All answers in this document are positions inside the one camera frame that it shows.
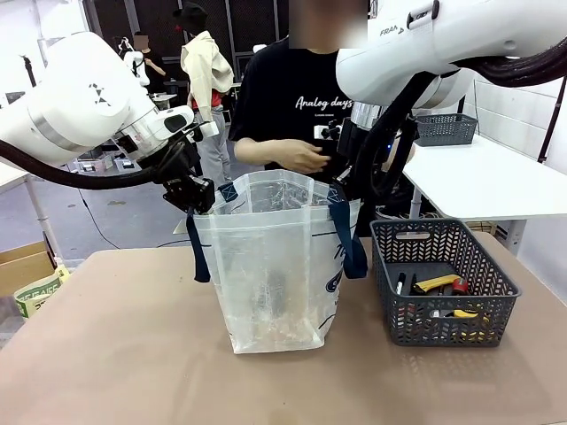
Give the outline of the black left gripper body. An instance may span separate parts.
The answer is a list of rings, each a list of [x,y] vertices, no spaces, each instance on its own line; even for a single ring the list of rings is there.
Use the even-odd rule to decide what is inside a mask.
[[[207,178],[188,175],[163,183],[166,193],[163,198],[179,210],[207,213],[215,201],[214,182]]]

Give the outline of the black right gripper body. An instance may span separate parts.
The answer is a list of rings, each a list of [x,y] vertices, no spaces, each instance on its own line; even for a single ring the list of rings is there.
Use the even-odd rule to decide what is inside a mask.
[[[343,120],[338,139],[338,154],[346,160],[346,168],[352,168],[351,177],[354,176],[353,170],[368,134],[367,128],[353,123],[350,118]]]

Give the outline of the person's right hand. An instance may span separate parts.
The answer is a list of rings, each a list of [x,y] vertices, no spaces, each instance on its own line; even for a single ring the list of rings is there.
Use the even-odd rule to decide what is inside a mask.
[[[297,139],[288,139],[283,144],[279,164],[284,168],[301,174],[321,172],[331,157],[322,155],[322,149]]]

